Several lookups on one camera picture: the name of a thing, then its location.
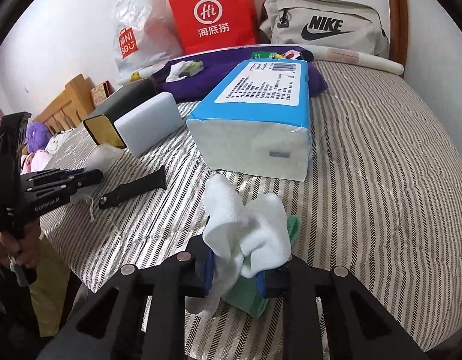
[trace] green cloth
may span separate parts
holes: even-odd
[[[299,216],[291,215],[288,217],[288,233],[291,245],[299,235],[301,219]],[[246,279],[239,276],[236,284],[222,297],[227,303],[246,311],[254,318],[260,317],[266,309],[269,299],[264,299],[259,295],[258,285],[254,278]]]

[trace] striped bedspread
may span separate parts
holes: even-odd
[[[302,219],[293,253],[323,269],[347,266],[428,350],[462,325],[461,159],[400,77],[316,64],[329,90],[312,99],[315,139],[306,180],[224,173],[245,203],[260,193],[279,195],[287,214]],[[180,104],[182,116],[195,105]],[[81,126],[48,167],[83,167],[94,146]],[[96,201],[93,223],[84,203],[41,218],[52,245],[91,290],[123,264],[159,264],[202,232],[201,197],[213,171],[184,127],[139,159],[125,151],[94,199],[162,164],[165,191],[105,211]],[[279,299],[260,319],[224,302],[213,318],[185,316],[185,351],[196,359],[277,359],[282,344]]]

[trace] small box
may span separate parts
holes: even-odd
[[[250,59],[186,123],[210,168],[304,181],[310,117],[306,61]]]
[[[104,81],[91,89],[91,97],[94,107],[98,107],[98,105],[104,103],[111,95],[110,86],[109,81]]]

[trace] pink cloth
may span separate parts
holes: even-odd
[[[23,159],[21,174],[44,170],[51,158],[52,154],[45,150],[38,150],[35,153],[29,154]]]

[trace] wooden headboard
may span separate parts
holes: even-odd
[[[408,57],[408,0],[389,0],[391,36],[389,59],[406,68]]]
[[[77,127],[94,111],[91,88],[82,74],[74,77],[64,88],[34,119],[47,125],[53,134]]]

